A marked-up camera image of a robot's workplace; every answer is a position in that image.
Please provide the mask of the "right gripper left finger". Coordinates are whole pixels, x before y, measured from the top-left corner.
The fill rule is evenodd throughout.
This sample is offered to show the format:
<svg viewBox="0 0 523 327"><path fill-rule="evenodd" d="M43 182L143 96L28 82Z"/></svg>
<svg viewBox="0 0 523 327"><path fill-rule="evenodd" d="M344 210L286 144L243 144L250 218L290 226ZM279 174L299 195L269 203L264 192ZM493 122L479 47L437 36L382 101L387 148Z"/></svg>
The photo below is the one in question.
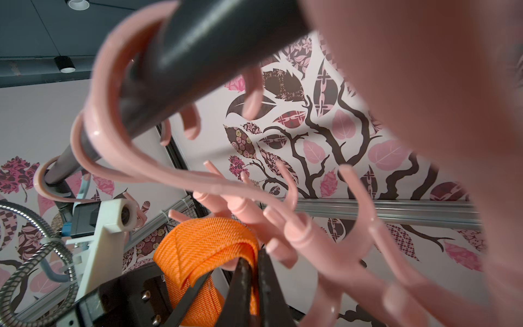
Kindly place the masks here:
<svg viewBox="0 0 523 327"><path fill-rule="evenodd" d="M248 261L238 259L221 314L215 327L248 327L251 323L251 287L253 274Z"/></svg>

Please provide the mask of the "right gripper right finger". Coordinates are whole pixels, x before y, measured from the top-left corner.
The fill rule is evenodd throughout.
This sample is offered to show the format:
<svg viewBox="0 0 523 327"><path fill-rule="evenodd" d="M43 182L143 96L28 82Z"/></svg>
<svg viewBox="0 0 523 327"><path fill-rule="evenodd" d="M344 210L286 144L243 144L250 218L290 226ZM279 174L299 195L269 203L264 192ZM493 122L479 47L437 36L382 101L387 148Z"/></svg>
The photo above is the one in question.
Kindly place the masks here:
<svg viewBox="0 0 523 327"><path fill-rule="evenodd" d="M289 306L285 302L276 272L266 249L258 255L258 288L260 302L260 326L296 327Z"/></svg>

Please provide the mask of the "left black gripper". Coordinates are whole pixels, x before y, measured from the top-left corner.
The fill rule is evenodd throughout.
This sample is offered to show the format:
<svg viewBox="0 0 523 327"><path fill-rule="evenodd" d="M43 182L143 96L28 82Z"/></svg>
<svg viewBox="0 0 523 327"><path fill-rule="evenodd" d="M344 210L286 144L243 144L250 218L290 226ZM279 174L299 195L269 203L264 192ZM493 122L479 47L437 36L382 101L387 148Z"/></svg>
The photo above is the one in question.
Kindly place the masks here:
<svg viewBox="0 0 523 327"><path fill-rule="evenodd" d="M155 263L146 264L95 288L54 325L178 327L211 274L198 279L174 308L163 272Z"/></svg>

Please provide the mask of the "dark orange waist bag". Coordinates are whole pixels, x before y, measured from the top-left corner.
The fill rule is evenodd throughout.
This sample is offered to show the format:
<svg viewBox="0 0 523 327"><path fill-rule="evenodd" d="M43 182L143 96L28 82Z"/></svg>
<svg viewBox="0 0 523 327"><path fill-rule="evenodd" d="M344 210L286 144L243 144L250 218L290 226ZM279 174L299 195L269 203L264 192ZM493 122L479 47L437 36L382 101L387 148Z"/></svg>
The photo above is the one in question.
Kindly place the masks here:
<svg viewBox="0 0 523 327"><path fill-rule="evenodd" d="M159 244L153 259L165 275L175 309L198 279L233 259L245 259L257 277L259 250L248 227L230 218L209 217L180 223ZM224 304L225 299L208 279L181 325L215 326Z"/></svg>

